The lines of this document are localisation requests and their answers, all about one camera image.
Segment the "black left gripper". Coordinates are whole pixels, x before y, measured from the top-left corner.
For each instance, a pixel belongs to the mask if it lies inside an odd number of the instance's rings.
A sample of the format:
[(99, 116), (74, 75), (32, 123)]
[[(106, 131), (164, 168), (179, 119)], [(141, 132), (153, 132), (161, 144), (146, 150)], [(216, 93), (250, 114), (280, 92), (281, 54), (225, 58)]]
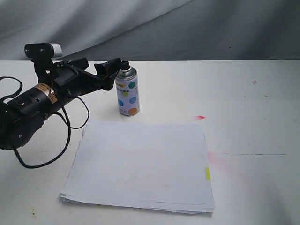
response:
[(59, 97), (83, 96), (97, 90), (110, 91), (121, 67), (121, 59), (94, 64), (97, 75), (86, 71), (87, 58), (54, 62), (52, 85)]

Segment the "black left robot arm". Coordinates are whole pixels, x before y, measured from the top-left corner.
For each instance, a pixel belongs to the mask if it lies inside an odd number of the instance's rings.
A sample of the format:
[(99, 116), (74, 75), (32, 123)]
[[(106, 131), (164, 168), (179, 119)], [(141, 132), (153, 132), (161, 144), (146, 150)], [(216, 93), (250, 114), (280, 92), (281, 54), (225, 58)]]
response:
[(11, 150), (24, 146), (44, 121), (75, 97), (97, 90), (110, 91), (121, 60), (94, 65), (96, 74), (86, 71), (86, 58), (53, 63), (35, 61), (38, 84), (7, 103), (0, 103), (0, 147)]

